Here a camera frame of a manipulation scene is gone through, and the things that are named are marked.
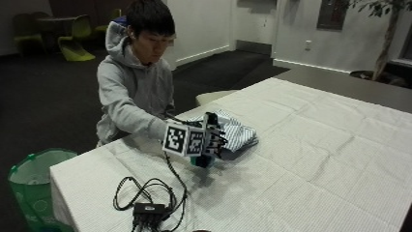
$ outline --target wall outlet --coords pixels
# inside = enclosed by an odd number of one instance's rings
[[[312,49],[312,41],[305,41],[305,50]]]

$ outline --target white tablecloth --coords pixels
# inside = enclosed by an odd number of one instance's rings
[[[215,109],[253,127],[260,141],[211,169],[172,158],[191,191],[177,231],[399,231],[412,202],[411,114],[275,78],[179,118]],[[131,231],[131,210],[112,206],[125,176],[157,177],[181,195],[156,141],[128,137],[51,172],[56,218],[77,231]]]

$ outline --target young man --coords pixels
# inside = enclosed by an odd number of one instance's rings
[[[164,138],[164,119],[167,111],[173,110],[173,102],[171,71],[161,56],[173,36],[173,19],[161,0],[133,1],[125,23],[109,23],[109,55],[97,68],[103,104],[96,125],[100,144],[128,134]]]

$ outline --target electronic device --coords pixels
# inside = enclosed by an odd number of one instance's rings
[[[168,123],[163,150],[181,157],[189,157],[192,164],[209,167],[228,140],[215,113],[205,113],[203,121]]]

